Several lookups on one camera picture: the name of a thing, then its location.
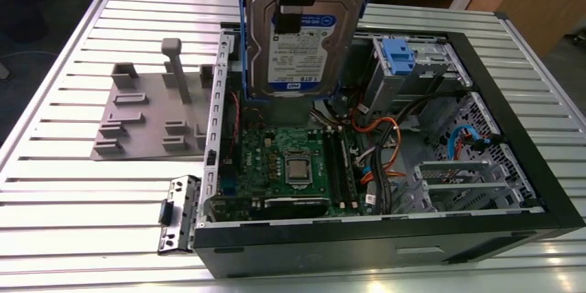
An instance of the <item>hard drive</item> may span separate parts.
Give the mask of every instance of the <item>hard drive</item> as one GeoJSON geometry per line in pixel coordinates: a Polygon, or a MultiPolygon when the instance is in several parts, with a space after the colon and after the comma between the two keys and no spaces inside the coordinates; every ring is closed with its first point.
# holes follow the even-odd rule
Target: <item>hard drive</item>
{"type": "Polygon", "coordinates": [[[303,7],[299,33],[276,34],[276,0],[247,0],[249,98],[320,98],[335,92],[363,1],[316,0],[303,7]]]}

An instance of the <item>green circuit board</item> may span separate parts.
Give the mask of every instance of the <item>green circuit board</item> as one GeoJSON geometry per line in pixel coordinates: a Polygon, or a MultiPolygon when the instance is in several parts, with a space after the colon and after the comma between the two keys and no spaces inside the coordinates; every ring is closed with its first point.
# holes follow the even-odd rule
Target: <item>green circuit board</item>
{"type": "MultiPolygon", "coordinates": [[[[256,128],[240,133],[240,164],[235,182],[229,182],[224,191],[239,198],[331,198],[332,187],[328,177],[324,153],[324,132],[301,128],[256,128]],[[287,182],[287,160],[307,160],[311,179],[308,184],[287,182]]],[[[351,168],[343,169],[343,175],[353,184],[351,168]]],[[[355,190],[351,192],[359,200],[355,190]]],[[[331,203],[324,217],[353,216],[361,214],[360,203],[331,203]]],[[[245,214],[232,215],[232,219],[245,214]]]]}

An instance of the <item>cpu socket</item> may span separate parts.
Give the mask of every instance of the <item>cpu socket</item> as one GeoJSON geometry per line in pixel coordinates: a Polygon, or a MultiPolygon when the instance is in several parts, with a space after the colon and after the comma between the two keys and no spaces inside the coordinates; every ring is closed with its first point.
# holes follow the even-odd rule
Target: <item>cpu socket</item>
{"type": "Polygon", "coordinates": [[[309,154],[284,156],[284,182],[293,189],[304,189],[312,183],[309,154]]]}

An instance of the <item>ram slot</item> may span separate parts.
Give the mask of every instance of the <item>ram slot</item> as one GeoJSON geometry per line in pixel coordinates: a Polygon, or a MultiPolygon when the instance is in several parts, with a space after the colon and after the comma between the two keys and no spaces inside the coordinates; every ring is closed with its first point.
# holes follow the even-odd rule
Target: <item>ram slot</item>
{"type": "Polygon", "coordinates": [[[345,176],[341,141],[337,132],[323,134],[323,148],[325,152],[325,168],[328,171],[331,202],[339,204],[351,203],[351,192],[348,189],[348,178],[345,176]]]}

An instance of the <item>white label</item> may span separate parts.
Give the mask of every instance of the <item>white label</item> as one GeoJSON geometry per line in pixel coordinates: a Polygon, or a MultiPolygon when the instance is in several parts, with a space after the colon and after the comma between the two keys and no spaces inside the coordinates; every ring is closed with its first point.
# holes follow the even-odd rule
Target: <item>white label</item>
{"type": "Polygon", "coordinates": [[[365,195],[364,199],[365,199],[364,202],[369,205],[373,205],[376,203],[376,196],[375,195],[365,195]]]}
{"type": "Polygon", "coordinates": [[[321,81],[328,53],[323,40],[333,33],[336,19],[331,15],[304,15],[297,34],[275,34],[271,27],[268,52],[268,83],[287,84],[281,88],[300,89],[304,83],[321,81]]]}
{"type": "Polygon", "coordinates": [[[363,114],[368,112],[368,108],[361,103],[357,104],[356,108],[363,114]]]}
{"type": "Polygon", "coordinates": [[[291,82],[287,84],[287,89],[300,89],[301,88],[301,84],[299,84],[297,82],[291,82]]]}

